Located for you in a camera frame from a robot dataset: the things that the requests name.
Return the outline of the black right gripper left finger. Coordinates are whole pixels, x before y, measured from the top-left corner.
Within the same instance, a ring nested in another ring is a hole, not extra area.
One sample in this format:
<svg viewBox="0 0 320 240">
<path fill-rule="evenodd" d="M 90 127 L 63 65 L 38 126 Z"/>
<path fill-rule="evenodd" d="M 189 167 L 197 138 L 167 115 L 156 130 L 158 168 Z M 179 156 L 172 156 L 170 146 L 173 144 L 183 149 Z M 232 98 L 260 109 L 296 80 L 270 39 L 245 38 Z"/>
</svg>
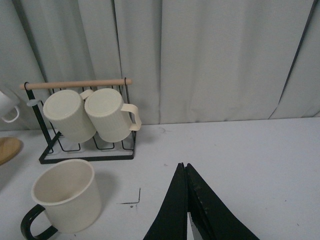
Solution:
<svg viewBox="0 0 320 240">
<path fill-rule="evenodd" d="M 187 239 L 188 184 L 183 163 L 179 163 L 159 212 L 145 240 Z"/>
</svg>

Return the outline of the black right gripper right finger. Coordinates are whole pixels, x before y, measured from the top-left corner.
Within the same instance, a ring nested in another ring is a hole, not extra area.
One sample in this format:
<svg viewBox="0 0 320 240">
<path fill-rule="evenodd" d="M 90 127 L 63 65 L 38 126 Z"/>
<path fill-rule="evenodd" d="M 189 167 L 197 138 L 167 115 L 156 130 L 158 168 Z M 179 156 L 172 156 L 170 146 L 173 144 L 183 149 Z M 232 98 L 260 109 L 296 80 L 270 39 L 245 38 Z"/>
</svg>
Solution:
<svg viewBox="0 0 320 240">
<path fill-rule="evenodd" d="M 186 166 L 188 210 L 191 219 L 204 240 L 257 240 L 227 208 L 196 169 Z"/>
</svg>

